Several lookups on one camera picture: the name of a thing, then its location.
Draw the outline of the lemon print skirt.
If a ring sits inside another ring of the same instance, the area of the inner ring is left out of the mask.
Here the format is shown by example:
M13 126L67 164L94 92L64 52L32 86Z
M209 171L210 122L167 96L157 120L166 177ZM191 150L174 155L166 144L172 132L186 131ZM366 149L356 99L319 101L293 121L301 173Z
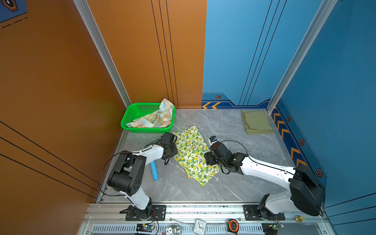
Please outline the lemon print skirt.
M206 163L204 154L209 152L207 143L196 126L173 134L177 137L175 145L178 150L174 159L184 169L188 178L204 187L220 172L220 166Z

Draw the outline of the green plastic basket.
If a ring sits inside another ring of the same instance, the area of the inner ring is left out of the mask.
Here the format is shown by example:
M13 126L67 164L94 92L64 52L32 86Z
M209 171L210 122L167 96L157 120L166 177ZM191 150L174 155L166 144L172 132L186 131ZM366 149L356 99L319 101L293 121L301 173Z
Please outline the green plastic basket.
M175 111L176 108L174 107L173 113L172 113L172 120L170 126L164 127L164 128L133 128L128 127L126 124L133 122L135 119L141 118L145 115L151 114L159 109L160 103L154 103L154 102L139 102L139 103L133 103L129 105L124 113L124 116L120 122L121 127L124 130L127 130L132 133L162 133L170 132L174 125L174 119L175 119Z

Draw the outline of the olive green skirt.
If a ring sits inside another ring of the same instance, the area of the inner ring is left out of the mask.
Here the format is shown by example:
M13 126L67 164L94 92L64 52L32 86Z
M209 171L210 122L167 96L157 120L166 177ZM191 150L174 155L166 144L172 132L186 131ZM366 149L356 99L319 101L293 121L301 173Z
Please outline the olive green skirt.
M241 117L244 129L248 135L269 134L274 132L264 110L242 110Z

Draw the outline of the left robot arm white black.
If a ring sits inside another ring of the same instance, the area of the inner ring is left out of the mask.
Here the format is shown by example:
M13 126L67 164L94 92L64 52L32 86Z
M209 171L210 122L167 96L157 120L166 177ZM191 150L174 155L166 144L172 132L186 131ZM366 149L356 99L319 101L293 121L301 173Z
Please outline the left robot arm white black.
M124 210L131 216L147 220L154 215L152 199L141 187L145 167L155 160L162 159L167 165L170 158L178 154L177 136L164 133L160 139L153 141L138 151L123 151L110 171L107 185L125 196L132 205Z

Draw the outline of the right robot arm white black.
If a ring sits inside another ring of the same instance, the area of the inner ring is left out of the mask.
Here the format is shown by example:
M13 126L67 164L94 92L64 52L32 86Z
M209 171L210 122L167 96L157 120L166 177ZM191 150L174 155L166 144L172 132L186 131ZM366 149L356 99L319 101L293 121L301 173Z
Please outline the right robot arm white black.
M256 208L261 220L282 220L284 213L300 210L311 216L322 216L325 187L304 164L281 166L257 160L248 153L232 153L222 141L210 137L210 150L205 153L208 165L218 165L224 174L237 173L265 179L285 189L266 194Z

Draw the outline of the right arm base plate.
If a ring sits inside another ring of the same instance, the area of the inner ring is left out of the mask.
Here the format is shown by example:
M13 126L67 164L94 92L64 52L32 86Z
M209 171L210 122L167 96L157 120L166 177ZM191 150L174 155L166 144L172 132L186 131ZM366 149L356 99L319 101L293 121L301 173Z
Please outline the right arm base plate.
M278 221L284 221L286 219L283 212L273 214L268 209L259 209L258 207L258 205L243 205L243 212L247 221L274 221L275 219Z

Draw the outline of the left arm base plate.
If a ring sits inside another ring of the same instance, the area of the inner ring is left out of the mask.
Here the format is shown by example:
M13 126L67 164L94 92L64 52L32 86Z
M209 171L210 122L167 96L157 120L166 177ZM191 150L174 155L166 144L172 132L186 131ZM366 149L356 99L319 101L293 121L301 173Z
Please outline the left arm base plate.
M166 216L166 205L151 205L145 210L137 209L135 206L129 206L127 209L126 221L153 220L164 221Z

